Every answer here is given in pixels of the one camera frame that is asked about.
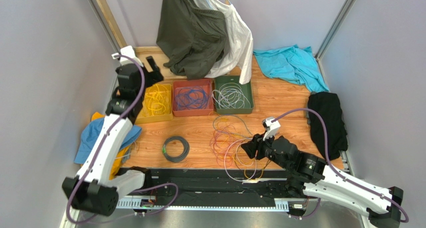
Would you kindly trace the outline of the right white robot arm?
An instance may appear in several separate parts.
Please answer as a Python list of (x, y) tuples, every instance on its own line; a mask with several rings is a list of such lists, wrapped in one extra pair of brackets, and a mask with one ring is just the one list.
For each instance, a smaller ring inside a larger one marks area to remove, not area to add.
[(351, 176), (311, 153), (300, 151), (280, 136), (264, 139), (254, 135), (241, 148), (250, 159), (269, 159), (288, 176), (284, 193), (291, 198), (315, 197), (353, 210), (367, 217), (377, 228), (398, 228), (401, 224), (404, 191), (396, 186), (383, 188)]

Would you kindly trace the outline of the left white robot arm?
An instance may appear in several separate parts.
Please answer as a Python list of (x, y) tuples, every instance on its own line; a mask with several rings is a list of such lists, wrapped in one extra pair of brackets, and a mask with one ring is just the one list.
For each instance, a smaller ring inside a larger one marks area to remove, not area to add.
[(111, 170), (125, 137), (131, 131), (143, 108), (147, 88), (164, 80), (160, 68), (152, 56), (146, 57), (151, 71), (141, 61), (125, 58), (115, 70), (118, 86), (109, 101), (100, 134), (88, 158), (74, 177), (66, 177), (62, 183), (68, 201), (66, 212), (71, 209), (94, 215), (110, 216), (118, 201), (135, 190), (142, 189), (147, 180), (146, 168), (131, 168), (124, 174), (110, 179)]

